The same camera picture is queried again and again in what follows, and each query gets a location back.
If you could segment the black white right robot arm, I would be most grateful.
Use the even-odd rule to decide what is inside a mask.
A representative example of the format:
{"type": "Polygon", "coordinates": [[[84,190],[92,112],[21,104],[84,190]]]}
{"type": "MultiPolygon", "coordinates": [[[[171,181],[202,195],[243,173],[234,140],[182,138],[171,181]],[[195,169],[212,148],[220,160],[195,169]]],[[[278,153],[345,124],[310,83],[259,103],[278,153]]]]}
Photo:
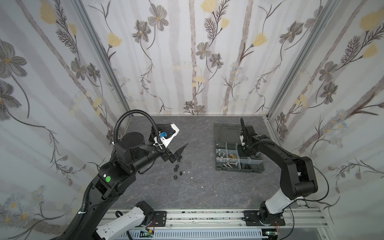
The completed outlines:
{"type": "Polygon", "coordinates": [[[252,126],[241,121],[241,150],[246,157],[264,154],[281,169],[280,188],[259,208],[259,221],[269,226],[283,216],[284,210],[294,201],[303,199],[318,191],[313,162],[308,157],[299,157],[277,145],[266,135],[256,134],[252,126]]]}

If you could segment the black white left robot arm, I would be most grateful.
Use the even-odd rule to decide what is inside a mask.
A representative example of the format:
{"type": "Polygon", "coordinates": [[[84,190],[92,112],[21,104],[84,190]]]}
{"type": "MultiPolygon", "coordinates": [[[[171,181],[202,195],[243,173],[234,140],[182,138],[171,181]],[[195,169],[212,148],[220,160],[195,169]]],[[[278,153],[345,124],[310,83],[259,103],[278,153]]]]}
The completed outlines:
{"type": "Polygon", "coordinates": [[[127,214],[101,225],[109,208],[136,180],[137,173],[161,157],[174,163],[184,148],[172,153],[168,145],[179,133],[176,125],[164,127],[160,136],[163,141],[155,146],[155,140],[145,144],[144,136],[138,132],[125,134],[115,144],[108,163],[100,167],[99,173],[87,186],[80,210],[69,226],[58,237],[59,240],[115,240],[132,228],[148,225],[154,210],[144,201],[136,204],[127,214]]]}

